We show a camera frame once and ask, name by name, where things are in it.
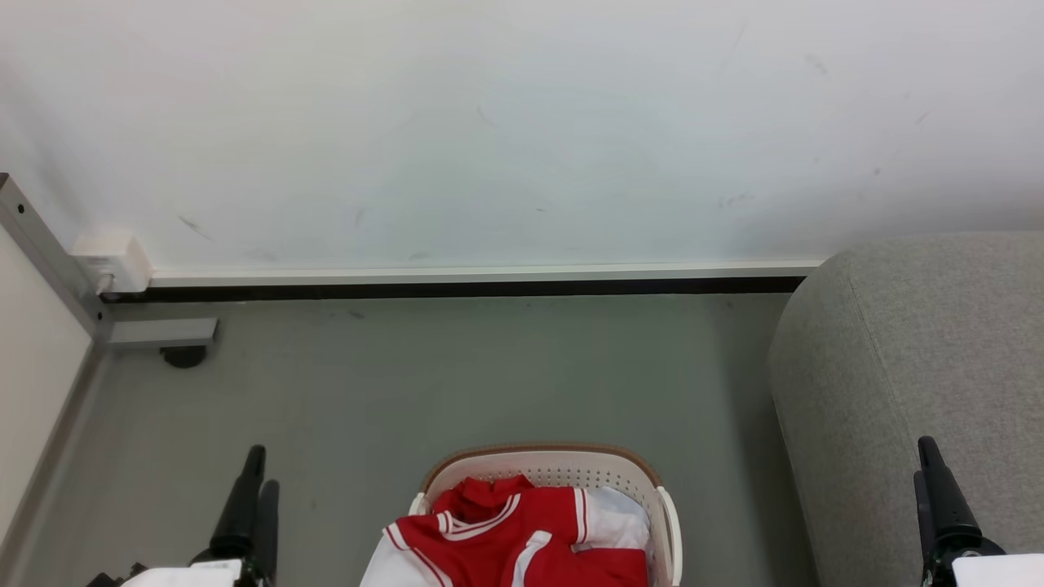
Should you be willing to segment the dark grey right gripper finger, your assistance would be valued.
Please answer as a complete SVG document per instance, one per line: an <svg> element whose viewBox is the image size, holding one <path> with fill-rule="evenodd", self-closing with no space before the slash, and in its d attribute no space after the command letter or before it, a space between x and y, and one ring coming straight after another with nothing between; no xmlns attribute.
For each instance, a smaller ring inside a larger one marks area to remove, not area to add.
<svg viewBox="0 0 1044 587"><path fill-rule="evenodd" d="M936 525L932 513L933 487L938 474L933 470L918 470L914 472L914 494L918 518L918 539L925 564L935 563Z"/></svg>
<svg viewBox="0 0 1044 587"><path fill-rule="evenodd" d="M974 549L980 546L982 531L963 496L950 468L944 463L938 442L932 437L918 439L920 470L933 470L932 513L936 525L936 549Z"/></svg>

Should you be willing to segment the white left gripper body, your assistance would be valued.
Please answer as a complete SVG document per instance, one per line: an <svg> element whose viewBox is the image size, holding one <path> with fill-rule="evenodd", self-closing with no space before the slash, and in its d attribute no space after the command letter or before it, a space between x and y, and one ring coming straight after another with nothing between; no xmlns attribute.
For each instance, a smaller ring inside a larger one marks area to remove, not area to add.
<svg viewBox="0 0 1044 587"><path fill-rule="evenodd" d="M250 549L206 549L187 566L155 567L127 577L121 586L264 586L265 573Z"/></svg>

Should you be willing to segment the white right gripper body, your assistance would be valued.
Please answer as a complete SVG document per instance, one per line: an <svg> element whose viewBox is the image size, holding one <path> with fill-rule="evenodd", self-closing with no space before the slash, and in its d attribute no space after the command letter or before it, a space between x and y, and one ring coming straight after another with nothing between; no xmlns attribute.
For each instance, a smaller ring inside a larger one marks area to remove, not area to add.
<svg viewBox="0 0 1044 587"><path fill-rule="evenodd" d="M1006 554L980 536L944 536L925 557L923 586L1042 586L1043 554Z"/></svg>

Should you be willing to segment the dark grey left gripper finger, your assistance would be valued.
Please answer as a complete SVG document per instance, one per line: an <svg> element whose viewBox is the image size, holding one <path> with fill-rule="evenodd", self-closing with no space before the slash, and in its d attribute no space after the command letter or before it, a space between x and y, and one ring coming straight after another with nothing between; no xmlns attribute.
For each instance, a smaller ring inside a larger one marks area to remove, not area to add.
<svg viewBox="0 0 1044 587"><path fill-rule="evenodd" d="M250 447L237 479L232 484L219 523L210 539L210 551L217 558L250 557L257 545L259 498L265 482L266 449Z"/></svg>
<svg viewBox="0 0 1044 587"><path fill-rule="evenodd" d="M279 482L264 482L258 494L254 517L254 568L261 585L275 585L277 576L277 542L279 542Z"/></svg>

